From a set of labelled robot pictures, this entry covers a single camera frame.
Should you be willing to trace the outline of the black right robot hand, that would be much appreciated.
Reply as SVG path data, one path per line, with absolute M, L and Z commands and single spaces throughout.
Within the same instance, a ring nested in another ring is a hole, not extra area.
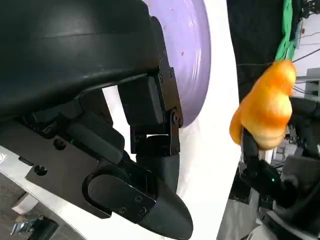
M 320 238 L 320 103 L 291 97 L 290 137 L 294 154 L 281 173 L 259 159 L 258 144 L 242 129 L 240 178 L 259 194 L 273 199 L 273 209 L 261 214 L 261 225 L 250 240 L 318 240 Z

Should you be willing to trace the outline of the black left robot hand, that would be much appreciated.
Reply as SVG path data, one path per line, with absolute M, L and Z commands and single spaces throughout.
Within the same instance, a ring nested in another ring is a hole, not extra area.
M 0 3 L 0 144 L 28 181 L 101 218 L 188 240 L 184 119 L 163 30 L 141 0 Z

